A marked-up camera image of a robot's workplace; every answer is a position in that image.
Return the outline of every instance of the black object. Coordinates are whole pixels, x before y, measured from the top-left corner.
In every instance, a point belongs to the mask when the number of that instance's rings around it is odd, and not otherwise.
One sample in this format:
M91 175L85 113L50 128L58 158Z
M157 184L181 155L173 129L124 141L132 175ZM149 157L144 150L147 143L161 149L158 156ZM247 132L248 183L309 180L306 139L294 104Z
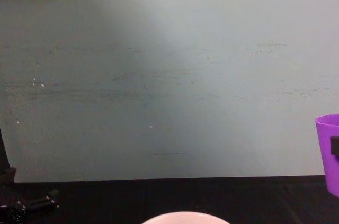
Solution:
M5 145L4 145L4 141L2 140L2 134L1 134L1 129L0 129L0 174L9 168L10 168L10 163L8 162Z
M10 187L14 185L16 169L10 167L0 131L0 224L24 224L53 213L58 208L58 190L26 200Z
M339 136L331 136L331 154L339 156Z

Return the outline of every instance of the purple cup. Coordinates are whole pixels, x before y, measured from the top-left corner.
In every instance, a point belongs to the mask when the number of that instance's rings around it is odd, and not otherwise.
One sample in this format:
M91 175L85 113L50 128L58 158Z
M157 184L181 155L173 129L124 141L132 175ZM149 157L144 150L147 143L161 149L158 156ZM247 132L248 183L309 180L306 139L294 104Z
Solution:
M318 117L316 127L327 189L339 196L339 114Z

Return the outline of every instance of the white bowl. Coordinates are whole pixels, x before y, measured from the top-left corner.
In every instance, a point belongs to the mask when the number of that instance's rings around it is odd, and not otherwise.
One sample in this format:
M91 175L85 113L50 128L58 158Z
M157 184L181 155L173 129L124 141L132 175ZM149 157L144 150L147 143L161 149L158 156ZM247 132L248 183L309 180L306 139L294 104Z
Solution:
M144 224L229 224L228 222L199 212L171 212L154 217Z

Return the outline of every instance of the black handle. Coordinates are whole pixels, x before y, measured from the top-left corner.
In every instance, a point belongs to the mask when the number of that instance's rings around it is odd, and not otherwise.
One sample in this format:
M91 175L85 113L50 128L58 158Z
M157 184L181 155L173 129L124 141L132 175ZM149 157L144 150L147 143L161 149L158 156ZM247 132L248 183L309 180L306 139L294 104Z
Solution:
M331 154L339 156L339 136L331 136Z

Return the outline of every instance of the wall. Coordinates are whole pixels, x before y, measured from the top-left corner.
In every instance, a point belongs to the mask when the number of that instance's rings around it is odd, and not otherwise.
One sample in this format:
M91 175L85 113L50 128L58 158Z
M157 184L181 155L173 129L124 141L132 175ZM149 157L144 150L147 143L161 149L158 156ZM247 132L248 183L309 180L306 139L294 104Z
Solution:
M339 0L0 0L18 182L323 173Z

